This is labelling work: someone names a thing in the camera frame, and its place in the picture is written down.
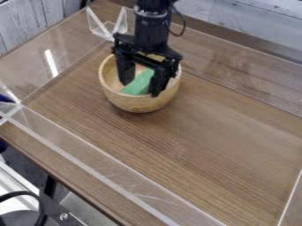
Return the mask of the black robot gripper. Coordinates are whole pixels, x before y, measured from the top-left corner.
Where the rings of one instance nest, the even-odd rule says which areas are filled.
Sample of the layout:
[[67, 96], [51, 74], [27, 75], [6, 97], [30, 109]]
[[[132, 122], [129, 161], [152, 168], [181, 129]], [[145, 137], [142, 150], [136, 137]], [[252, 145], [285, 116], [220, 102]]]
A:
[[136, 33], [116, 33], [117, 69], [121, 83], [126, 86], [136, 78], [137, 63], [152, 67], [150, 94], [158, 97], [168, 83], [177, 76], [184, 56], [169, 47], [172, 11], [137, 11]]

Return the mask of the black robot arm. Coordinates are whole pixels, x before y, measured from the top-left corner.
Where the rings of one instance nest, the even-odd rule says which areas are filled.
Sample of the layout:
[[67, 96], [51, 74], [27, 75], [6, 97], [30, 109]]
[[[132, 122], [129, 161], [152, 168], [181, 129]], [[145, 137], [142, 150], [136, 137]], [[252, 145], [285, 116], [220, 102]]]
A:
[[154, 70], [150, 93], [158, 97], [177, 76], [184, 56], [169, 47], [173, 11], [178, 0], [137, 0], [134, 6], [136, 34], [114, 33], [120, 81], [129, 85], [136, 78], [137, 64]]

